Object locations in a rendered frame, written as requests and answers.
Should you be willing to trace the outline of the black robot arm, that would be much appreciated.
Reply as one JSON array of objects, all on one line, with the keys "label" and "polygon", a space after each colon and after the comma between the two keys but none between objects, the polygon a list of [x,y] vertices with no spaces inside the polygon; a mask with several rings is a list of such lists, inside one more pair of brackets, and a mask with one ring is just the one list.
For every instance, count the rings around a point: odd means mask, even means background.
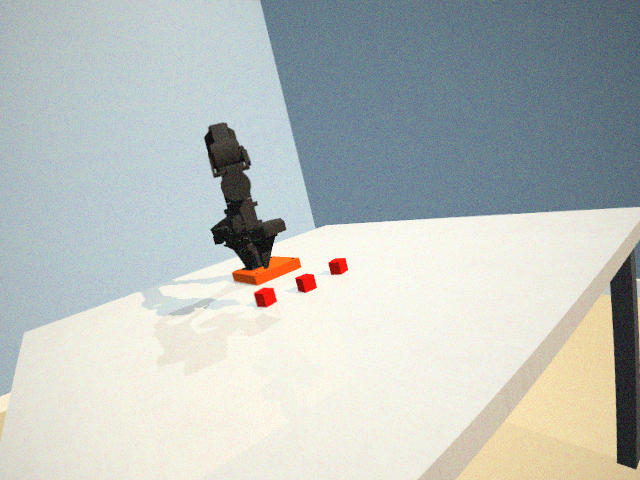
[{"label": "black robot arm", "polygon": [[[212,175],[213,178],[222,178],[220,185],[226,204],[251,197],[250,178],[243,173],[243,171],[250,170],[250,166],[252,166],[247,150],[243,145],[239,145],[234,130],[228,127],[227,122],[212,124],[207,128],[208,132],[204,136],[204,141]],[[230,242],[242,230],[251,230],[243,211],[239,210],[237,214],[233,215],[227,210],[227,217],[210,229],[218,243]],[[252,269],[247,270],[244,267],[241,269],[243,271],[253,271],[262,267],[256,247],[251,243],[250,247]]]}]

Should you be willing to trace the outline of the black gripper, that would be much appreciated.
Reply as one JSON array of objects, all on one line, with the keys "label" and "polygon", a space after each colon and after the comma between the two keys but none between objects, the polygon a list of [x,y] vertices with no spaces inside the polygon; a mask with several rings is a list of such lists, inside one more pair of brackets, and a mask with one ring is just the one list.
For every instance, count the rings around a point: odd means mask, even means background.
[{"label": "black gripper", "polygon": [[[281,218],[265,222],[262,222],[262,219],[258,220],[254,206],[258,206],[258,204],[257,201],[252,201],[252,197],[227,204],[228,209],[224,209],[224,213],[226,214],[226,211],[229,210],[233,215],[237,214],[237,211],[241,209],[249,222],[251,230],[242,230],[234,240],[226,242],[224,246],[233,249],[245,268],[251,270],[251,243],[257,249],[263,268],[268,269],[275,236],[278,236],[277,233],[287,229],[285,222]],[[250,235],[254,235],[256,239],[250,241],[250,237],[243,238]]]}]

